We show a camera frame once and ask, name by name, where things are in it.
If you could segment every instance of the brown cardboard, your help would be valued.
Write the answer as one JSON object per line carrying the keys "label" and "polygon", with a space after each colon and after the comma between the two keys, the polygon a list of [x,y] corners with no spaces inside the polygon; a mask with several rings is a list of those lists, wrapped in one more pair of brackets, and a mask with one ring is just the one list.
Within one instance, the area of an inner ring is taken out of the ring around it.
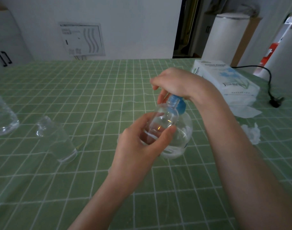
{"label": "brown cardboard", "polygon": [[240,62],[240,59],[241,57],[243,56],[247,46],[248,46],[248,43],[250,42],[257,26],[259,25],[259,22],[262,20],[262,18],[251,18],[248,25],[247,25],[247,28],[243,34],[243,37],[240,41],[240,44],[235,52],[235,55],[232,59],[232,62],[231,62],[231,67],[235,67],[238,65],[238,63]]}

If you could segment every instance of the tissue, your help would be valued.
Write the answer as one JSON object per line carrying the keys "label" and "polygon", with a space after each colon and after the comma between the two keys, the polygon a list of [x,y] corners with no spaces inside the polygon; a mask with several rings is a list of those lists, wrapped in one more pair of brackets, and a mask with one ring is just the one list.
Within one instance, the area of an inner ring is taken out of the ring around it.
{"label": "tissue", "polygon": [[248,127],[245,124],[242,125],[241,127],[253,145],[258,144],[261,141],[260,129],[258,128],[257,123],[254,123],[254,127]]}
{"label": "tissue", "polygon": [[222,94],[232,113],[241,118],[260,114],[252,107],[259,93],[259,86],[222,61],[195,60],[192,73],[210,81]]}

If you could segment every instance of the clear plastic bottle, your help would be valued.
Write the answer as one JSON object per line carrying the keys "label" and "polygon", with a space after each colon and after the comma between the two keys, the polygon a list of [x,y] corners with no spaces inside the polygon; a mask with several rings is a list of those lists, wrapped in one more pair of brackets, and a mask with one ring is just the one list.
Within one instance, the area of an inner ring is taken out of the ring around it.
{"label": "clear plastic bottle", "polygon": [[192,136],[193,123],[185,112],[186,103],[183,99],[180,100],[177,105],[177,111],[179,113],[178,120],[176,122],[177,130],[174,133],[171,143],[167,148],[161,153],[161,156],[167,159],[174,159],[184,154],[187,144]]}
{"label": "clear plastic bottle", "polygon": [[5,135],[19,127],[19,120],[0,96],[0,135]]}
{"label": "clear plastic bottle", "polygon": [[179,114],[177,105],[182,97],[171,95],[166,103],[157,105],[154,116],[147,123],[144,132],[147,134],[146,144],[151,144],[159,138],[161,133],[171,125],[175,125]]}
{"label": "clear plastic bottle", "polygon": [[37,122],[37,126],[37,136],[59,162],[70,162],[75,159],[77,149],[60,123],[55,123],[48,116],[44,116]]}

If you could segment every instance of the electrical panel box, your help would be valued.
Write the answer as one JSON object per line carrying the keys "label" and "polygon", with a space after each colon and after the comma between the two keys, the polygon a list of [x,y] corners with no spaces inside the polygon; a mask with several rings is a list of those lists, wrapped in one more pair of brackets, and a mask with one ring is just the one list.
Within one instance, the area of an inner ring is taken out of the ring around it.
{"label": "electrical panel box", "polygon": [[99,23],[59,23],[69,55],[105,55]]}

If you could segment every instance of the checkered tablecloth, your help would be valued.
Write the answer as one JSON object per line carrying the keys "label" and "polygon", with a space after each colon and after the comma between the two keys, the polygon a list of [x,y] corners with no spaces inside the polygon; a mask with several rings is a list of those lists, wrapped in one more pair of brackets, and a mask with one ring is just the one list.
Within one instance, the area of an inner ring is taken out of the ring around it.
{"label": "checkered tablecloth", "polygon": [[[66,229],[106,178],[118,135],[154,110],[159,91],[149,79],[192,65],[193,59],[53,61],[0,75],[0,95],[21,123],[0,137],[0,229]],[[243,75],[261,87],[254,107],[262,114],[238,121],[258,124],[260,155],[292,195],[292,97],[272,108],[266,82]],[[192,103],[187,112],[194,131],[184,156],[159,157],[110,229],[238,228],[201,116]],[[74,161],[60,164],[42,150],[35,123],[44,115],[64,124],[78,149]]]}

